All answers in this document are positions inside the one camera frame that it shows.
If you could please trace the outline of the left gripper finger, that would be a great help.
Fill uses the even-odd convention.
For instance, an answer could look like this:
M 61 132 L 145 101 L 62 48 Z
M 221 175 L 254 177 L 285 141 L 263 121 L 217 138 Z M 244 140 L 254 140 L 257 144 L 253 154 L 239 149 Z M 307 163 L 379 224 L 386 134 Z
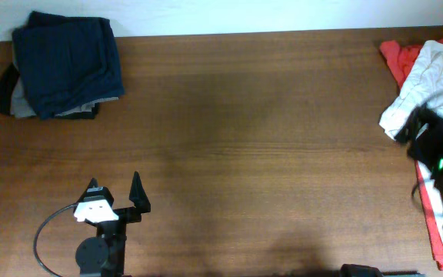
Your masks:
M 89 182 L 89 184 L 87 185 L 86 189 L 80 195 L 80 197 L 78 198 L 78 200 L 76 202 L 77 203 L 84 202 L 85 198 L 89 194 L 88 190 L 89 189 L 95 189 L 95 188 L 98 188 L 98 182 L 97 182 L 97 180 L 95 178 L 92 178 L 91 181 Z
M 129 192 L 129 200 L 140 213 L 149 213 L 151 203 L 143 188 L 142 181 L 138 172 L 134 172 L 132 185 Z

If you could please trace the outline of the navy blue shorts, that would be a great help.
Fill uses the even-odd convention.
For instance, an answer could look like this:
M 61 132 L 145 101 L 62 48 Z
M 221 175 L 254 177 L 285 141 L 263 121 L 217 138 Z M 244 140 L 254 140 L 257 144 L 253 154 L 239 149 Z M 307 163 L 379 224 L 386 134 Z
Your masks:
M 41 119 L 125 94 L 110 21 L 33 11 L 12 32 L 25 97 Z

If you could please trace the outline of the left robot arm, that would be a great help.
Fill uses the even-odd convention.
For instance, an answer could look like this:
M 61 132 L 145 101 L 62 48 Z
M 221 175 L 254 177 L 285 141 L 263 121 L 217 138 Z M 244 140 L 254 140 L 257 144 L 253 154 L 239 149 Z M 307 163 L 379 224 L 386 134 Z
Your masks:
M 74 217 L 96 229 L 96 235 L 85 239 L 76 249 L 75 261 L 80 276 L 119 277 L 125 274 L 127 225 L 138 223 L 151 211 L 151 203 L 138 172 L 132 178 L 129 192 L 132 205 L 115 209 L 110 190 L 92 179 L 74 208 Z

